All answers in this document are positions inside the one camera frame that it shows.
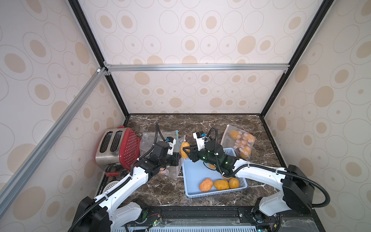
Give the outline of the clear pink zipper bag spare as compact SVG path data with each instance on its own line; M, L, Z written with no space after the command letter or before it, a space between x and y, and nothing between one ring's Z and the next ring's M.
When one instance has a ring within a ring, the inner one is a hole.
M173 148L168 152L166 157L166 167L161 168L159 171L160 176L166 176L177 179L181 166L183 165L184 158L180 155L180 146L185 141L185 136L180 137L179 131L166 131L162 133L163 137L167 139L172 137L176 140ZM153 145L155 139L154 132L144 132L140 142L140 155L144 155Z

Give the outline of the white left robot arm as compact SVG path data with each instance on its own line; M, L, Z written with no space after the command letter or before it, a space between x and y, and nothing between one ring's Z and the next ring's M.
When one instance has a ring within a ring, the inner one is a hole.
M168 151L173 145L167 141L154 144L148 158L138 159L132 172L125 176L109 190L96 196L84 198L76 211L69 232L111 232L128 222L137 220L144 206L130 202L124 207L120 205L140 186L144 185L160 169L171 165L167 160Z

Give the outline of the clear pink zipper bag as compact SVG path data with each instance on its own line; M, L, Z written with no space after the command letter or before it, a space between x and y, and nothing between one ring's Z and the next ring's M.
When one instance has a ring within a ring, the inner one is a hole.
M252 148L256 141L255 136L232 125L227 125L221 139L224 148L232 148L238 157L250 160Z

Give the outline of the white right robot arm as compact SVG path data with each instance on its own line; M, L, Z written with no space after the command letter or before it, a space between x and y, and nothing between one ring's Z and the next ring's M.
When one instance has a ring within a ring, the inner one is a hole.
M324 187L308 179L295 165L283 168L251 163L227 155L215 140L208 141L203 148L182 143L180 151L192 162L213 165L223 178L245 178L276 188L277 193L257 200L255 214L273 216L288 210L309 214L313 208L326 207L330 203L330 195Z

